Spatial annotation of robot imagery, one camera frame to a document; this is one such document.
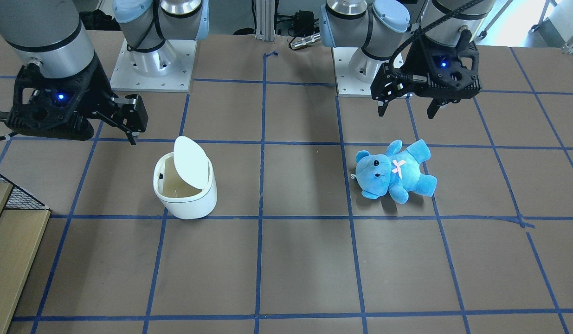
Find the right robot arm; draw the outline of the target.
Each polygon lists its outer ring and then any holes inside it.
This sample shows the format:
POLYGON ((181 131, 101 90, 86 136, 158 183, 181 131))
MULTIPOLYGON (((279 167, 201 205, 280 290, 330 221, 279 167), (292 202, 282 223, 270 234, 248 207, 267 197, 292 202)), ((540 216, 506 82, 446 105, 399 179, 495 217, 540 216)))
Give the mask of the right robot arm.
MULTIPOLYGON (((173 40, 204 40, 209 34, 207 0, 115 0, 112 8, 124 34, 124 53, 135 89, 144 80, 161 81, 163 90, 186 90, 191 81, 173 40)), ((0 111, 15 135, 87 141, 90 120, 120 129, 136 144, 146 131, 142 97, 120 97, 71 0, 0 0, 0 34, 22 61, 13 86, 13 105, 0 111)))

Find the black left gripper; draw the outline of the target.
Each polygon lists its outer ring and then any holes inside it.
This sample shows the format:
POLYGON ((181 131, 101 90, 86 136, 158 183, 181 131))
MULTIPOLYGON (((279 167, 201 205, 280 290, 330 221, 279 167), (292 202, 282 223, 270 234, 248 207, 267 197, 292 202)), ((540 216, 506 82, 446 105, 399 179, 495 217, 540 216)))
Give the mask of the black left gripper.
MULTIPOLYGON (((371 83, 371 98, 377 101, 378 116, 383 117, 390 101, 414 92, 414 86, 427 83, 426 75, 405 73, 383 63, 371 83)), ((427 116, 433 119, 439 110, 447 105, 447 100, 433 98, 427 108, 427 116)))

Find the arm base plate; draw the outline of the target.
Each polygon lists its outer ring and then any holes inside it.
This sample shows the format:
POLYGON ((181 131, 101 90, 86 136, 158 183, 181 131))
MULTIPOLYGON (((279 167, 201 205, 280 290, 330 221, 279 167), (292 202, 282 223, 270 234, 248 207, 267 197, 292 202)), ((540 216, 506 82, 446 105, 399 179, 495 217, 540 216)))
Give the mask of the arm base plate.
POLYGON ((359 47, 334 47, 332 54, 337 95, 371 98, 371 84, 384 61, 367 57, 359 47))
POLYGON ((188 93, 197 49, 195 40, 166 40, 156 51, 128 51, 123 42, 112 72, 114 91, 188 93))

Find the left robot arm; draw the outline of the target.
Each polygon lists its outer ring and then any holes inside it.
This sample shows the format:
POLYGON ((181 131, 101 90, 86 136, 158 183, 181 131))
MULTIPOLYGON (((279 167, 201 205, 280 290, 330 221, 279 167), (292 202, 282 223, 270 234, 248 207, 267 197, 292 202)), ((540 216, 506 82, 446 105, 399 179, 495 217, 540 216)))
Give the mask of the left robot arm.
POLYGON ((383 116, 412 93, 431 98, 428 118, 449 103, 475 97, 482 85, 475 32, 492 0, 328 0, 320 36, 326 47, 355 47, 370 69, 363 80, 383 116))

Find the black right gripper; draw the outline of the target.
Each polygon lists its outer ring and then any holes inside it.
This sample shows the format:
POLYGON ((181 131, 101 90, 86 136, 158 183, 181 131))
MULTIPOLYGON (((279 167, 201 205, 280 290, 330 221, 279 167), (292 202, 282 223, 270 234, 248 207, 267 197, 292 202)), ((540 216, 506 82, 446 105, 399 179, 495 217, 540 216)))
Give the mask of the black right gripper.
POLYGON ((121 129, 133 146, 138 135, 146 131, 148 115, 142 97, 138 94, 118 97, 101 65, 96 66, 84 94, 84 108, 89 118, 98 118, 121 129))

